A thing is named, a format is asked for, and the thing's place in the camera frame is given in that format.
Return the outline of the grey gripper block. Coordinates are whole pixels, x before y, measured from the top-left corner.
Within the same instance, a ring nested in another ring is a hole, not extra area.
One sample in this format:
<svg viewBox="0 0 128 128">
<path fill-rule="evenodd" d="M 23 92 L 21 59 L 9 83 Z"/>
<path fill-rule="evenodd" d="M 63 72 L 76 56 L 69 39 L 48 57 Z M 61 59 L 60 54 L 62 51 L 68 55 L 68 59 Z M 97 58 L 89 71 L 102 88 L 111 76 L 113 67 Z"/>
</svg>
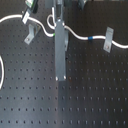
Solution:
<svg viewBox="0 0 128 128">
<path fill-rule="evenodd" d="M 63 0 L 53 0 L 54 18 L 56 20 L 63 19 Z"/>
</svg>

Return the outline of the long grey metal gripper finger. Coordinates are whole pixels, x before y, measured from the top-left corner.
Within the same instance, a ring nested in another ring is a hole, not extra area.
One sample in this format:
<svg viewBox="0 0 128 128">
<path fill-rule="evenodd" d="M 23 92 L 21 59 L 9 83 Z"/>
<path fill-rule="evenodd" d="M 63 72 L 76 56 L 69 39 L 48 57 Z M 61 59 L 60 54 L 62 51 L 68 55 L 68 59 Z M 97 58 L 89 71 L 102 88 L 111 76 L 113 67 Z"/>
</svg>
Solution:
<svg viewBox="0 0 128 128">
<path fill-rule="evenodd" d="M 66 79 L 66 56 L 69 32 L 64 28 L 63 21 L 57 21 L 55 27 L 55 76 L 57 81 Z"/>
</svg>

